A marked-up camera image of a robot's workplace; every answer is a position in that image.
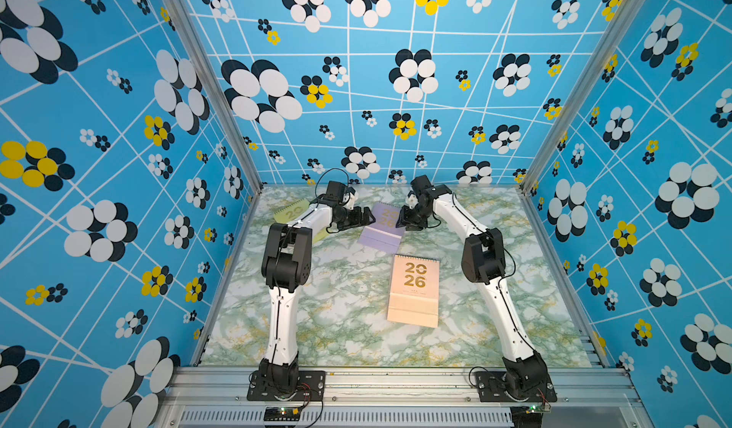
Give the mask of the purple calendar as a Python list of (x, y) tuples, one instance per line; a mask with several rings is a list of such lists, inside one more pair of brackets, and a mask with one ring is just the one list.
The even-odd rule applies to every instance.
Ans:
[(364, 228), (358, 243), (386, 254), (396, 254), (405, 234), (404, 228), (397, 227), (400, 208), (379, 202), (372, 214), (376, 222)]

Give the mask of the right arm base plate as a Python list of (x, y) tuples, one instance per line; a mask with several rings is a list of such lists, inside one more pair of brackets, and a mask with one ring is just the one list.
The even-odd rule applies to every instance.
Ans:
[(507, 372), (478, 370), (469, 377), (481, 402), (555, 403), (556, 389), (549, 378), (520, 380)]

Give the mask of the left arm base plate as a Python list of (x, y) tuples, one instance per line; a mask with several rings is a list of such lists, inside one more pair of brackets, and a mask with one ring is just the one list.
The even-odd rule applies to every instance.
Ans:
[(326, 373), (320, 370), (276, 371), (274, 376), (255, 370), (249, 378), (248, 401), (305, 402), (322, 401)]

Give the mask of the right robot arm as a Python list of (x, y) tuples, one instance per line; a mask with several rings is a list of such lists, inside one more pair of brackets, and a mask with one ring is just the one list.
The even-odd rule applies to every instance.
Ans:
[(463, 243), (461, 269), (482, 294), (497, 329), (505, 367), (504, 388), (510, 399), (539, 397), (541, 401), (555, 402), (557, 396), (547, 365), (529, 339), (508, 290), (506, 260), (510, 253), (501, 231), (471, 216), (450, 188), (434, 185), (421, 175), (412, 180), (396, 225), (422, 231), (428, 228), (431, 217), (438, 218)]

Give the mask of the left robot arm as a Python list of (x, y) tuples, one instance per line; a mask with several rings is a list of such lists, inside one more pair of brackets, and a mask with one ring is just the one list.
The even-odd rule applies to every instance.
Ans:
[(270, 295), (270, 332), (258, 372), (280, 399), (295, 395), (299, 387), (297, 305), (311, 274), (314, 237), (329, 229), (339, 233), (374, 224), (371, 210), (358, 206), (357, 199), (353, 187), (331, 181), (302, 214), (269, 229), (261, 273)]

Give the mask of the pink calendar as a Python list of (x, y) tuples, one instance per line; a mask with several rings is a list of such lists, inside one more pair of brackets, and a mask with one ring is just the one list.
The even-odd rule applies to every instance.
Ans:
[(440, 262), (396, 254), (389, 291), (387, 320), (420, 327), (438, 327)]

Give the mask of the green desk calendar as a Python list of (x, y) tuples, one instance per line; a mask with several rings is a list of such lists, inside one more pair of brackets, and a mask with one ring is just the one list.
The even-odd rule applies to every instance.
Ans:
[(311, 204), (306, 199), (300, 199), (274, 214), (276, 223), (292, 228), (292, 231), (287, 233), (291, 243), (295, 242), (295, 235), (300, 229), (311, 230), (314, 243), (324, 239), (331, 218), (330, 207), (318, 203)]

